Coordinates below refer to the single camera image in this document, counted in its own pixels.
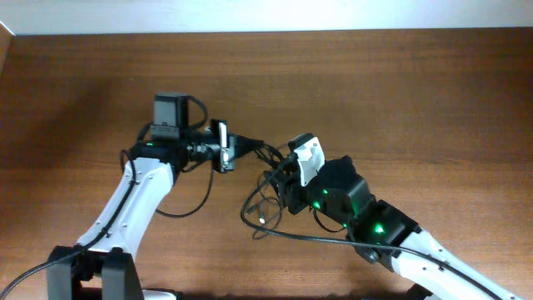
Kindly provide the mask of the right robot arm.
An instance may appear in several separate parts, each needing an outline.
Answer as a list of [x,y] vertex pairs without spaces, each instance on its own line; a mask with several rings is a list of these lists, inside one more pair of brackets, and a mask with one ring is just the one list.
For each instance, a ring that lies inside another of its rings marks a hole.
[[293,214],[310,208],[346,230],[345,243],[370,264],[379,263],[413,282],[420,299],[515,299],[443,247],[418,222],[379,200],[350,157],[325,162],[294,160],[278,188]]

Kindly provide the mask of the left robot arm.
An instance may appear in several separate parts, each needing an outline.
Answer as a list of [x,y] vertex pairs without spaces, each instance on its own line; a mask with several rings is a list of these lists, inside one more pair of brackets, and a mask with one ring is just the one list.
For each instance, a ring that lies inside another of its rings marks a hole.
[[154,99],[154,117],[125,153],[122,179],[95,223],[73,247],[57,246],[50,254],[47,296],[88,296],[82,282],[102,279],[99,299],[178,299],[178,292],[144,289],[135,267],[142,237],[162,199],[182,172],[205,162],[227,173],[235,161],[260,147],[261,140],[228,130],[223,120],[203,118],[191,124],[188,105],[197,101],[179,92],[161,92]]

